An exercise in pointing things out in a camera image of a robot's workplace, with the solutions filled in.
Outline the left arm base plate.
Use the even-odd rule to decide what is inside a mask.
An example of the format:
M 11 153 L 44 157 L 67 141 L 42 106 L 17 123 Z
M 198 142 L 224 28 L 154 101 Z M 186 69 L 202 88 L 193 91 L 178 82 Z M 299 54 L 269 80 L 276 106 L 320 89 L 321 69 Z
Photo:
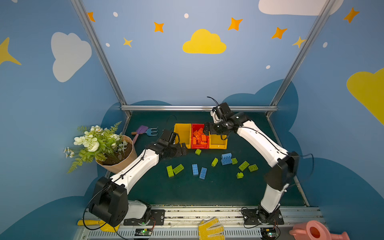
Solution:
M 151 210 L 142 219 L 124 219 L 124 226 L 163 226 L 165 221 L 165 210 Z

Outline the small green lego top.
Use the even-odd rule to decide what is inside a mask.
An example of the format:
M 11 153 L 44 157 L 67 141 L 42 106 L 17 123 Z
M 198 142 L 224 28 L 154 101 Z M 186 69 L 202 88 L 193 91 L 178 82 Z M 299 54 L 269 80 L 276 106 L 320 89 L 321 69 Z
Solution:
M 201 154 L 201 152 L 202 152 L 202 150 L 196 149 L 195 154 L 199 156 Z

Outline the pink watering can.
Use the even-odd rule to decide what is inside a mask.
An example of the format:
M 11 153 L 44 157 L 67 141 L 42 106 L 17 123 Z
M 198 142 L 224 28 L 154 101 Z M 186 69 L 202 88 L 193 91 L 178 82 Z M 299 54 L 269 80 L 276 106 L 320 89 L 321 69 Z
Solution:
M 318 221 L 296 224 L 289 234 L 295 240 L 350 240 L 346 232 L 341 235 L 331 234 L 327 227 Z

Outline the left circuit board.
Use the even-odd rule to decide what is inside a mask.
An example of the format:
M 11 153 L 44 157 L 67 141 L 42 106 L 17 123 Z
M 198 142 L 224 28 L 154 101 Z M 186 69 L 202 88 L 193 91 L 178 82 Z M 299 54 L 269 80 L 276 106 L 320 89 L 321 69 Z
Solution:
M 151 229 L 136 229 L 135 237 L 151 237 L 153 231 Z

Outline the green lego studs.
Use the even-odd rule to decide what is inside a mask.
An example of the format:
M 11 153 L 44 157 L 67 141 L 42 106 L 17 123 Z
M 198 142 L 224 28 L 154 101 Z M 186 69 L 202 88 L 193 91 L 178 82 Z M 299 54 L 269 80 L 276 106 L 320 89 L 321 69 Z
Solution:
M 172 166 L 167 166 L 166 169 L 167 169 L 168 177 L 169 178 L 173 177 L 174 176 L 173 167 Z

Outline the light blue lego upper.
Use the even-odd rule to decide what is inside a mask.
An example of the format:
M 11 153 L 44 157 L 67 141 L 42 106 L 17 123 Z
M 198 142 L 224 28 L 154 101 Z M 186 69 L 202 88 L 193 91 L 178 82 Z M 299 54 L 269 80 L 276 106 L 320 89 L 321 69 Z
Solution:
M 222 155 L 221 155 L 221 158 L 222 158 L 222 159 L 231 159 L 231 158 L 232 158 L 232 154 L 231 154 L 231 153 L 222 154 Z

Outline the purple toy shovel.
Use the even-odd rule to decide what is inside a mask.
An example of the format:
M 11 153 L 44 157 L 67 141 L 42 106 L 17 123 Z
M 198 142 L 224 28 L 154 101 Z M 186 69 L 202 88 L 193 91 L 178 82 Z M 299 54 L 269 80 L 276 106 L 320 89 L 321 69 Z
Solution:
M 149 127 L 147 126 L 140 126 L 135 132 L 131 132 L 131 135 L 134 136 L 133 138 L 133 145 L 136 143 L 137 139 L 141 134 L 144 134 Z

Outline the green lego left upside-down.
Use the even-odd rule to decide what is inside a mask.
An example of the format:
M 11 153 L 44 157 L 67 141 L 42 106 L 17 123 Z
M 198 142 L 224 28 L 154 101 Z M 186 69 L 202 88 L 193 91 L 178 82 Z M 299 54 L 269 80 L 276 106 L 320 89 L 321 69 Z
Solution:
M 184 170 L 184 166 L 182 164 L 179 164 L 177 167 L 173 169 L 173 172 L 175 175 L 179 174 L 182 170 Z

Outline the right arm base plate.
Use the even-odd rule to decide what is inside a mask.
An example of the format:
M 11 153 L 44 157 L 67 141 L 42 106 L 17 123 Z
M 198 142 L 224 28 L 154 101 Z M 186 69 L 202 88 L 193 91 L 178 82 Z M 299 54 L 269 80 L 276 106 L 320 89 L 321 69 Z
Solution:
M 259 226 L 259 225 L 283 225 L 282 213 L 279 208 L 272 213 L 268 213 L 264 209 L 248 209 L 241 208 L 245 226 Z

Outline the orange lego front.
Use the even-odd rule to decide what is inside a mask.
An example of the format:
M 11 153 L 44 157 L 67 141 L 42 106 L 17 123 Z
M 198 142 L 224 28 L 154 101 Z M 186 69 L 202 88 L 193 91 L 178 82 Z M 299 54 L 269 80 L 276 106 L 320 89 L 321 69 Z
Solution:
M 202 141 L 202 142 L 206 142 L 206 141 L 207 141 L 207 136 L 204 135 L 204 134 L 202 134 L 202 135 L 201 135 L 201 141 Z

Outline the right yellow bin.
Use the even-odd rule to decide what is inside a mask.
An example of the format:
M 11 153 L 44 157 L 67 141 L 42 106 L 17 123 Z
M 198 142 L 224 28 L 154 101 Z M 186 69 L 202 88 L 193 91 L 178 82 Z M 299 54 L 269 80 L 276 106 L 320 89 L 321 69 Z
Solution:
M 221 135 L 209 135 L 209 149 L 215 150 L 226 150 L 228 147 L 228 139 L 227 136 Z

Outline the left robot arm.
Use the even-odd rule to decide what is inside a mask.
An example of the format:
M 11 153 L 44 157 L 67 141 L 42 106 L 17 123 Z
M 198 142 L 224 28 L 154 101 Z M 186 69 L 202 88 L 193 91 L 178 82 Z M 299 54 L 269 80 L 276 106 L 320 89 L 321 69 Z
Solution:
M 129 201 L 128 194 L 134 185 L 164 158 L 181 157 L 187 147 L 179 134 L 163 130 L 156 142 L 146 146 L 143 152 L 126 168 L 110 178 L 100 178 L 87 208 L 89 213 L 106 224 L 116 227 L 125 220 L 144 225 L 150 221 L 152 206 L 142 201 Z

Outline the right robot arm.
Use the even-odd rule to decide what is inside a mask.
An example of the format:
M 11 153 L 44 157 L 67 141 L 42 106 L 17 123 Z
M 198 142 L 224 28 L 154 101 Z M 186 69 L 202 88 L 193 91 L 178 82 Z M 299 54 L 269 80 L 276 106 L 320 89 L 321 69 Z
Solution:
M 265 175 L 266 191 L 259 205 L 265 217 L 277 212 L 280 201 L 297 174 L 300 156 L 289 152 L 269 138 L 245 113 L 234 113 L 227 103 L 213 107 L 209 131 L 218 135 L 236 133 L 250 143 L 271 167 Z

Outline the blue toy rake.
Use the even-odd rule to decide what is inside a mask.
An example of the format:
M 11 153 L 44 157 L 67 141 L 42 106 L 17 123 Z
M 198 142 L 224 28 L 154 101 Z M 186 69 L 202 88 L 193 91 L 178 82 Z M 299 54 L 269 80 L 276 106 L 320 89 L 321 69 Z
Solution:
M 158 128 L 148 128 L 146 130 L 146 134 L 149 137 L 154 137 L 158 135 Z

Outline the flower pot with plant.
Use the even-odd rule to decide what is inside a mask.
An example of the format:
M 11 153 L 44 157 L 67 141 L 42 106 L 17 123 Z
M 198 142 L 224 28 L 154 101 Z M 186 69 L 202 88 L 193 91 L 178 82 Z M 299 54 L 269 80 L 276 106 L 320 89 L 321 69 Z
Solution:
M 135 159 L 137 155 L 133 141 L 117 133 L 120 124 L 121 122 L 118 122 L 110 128 L 78 127 L 81 135 L 74 138 L 74 147 L 64 149 L 66 158 L 73 160 L 67 173 L 72 173 L 78 167 L 93 161 L 116 173 L 126 167 L 129 158 Z

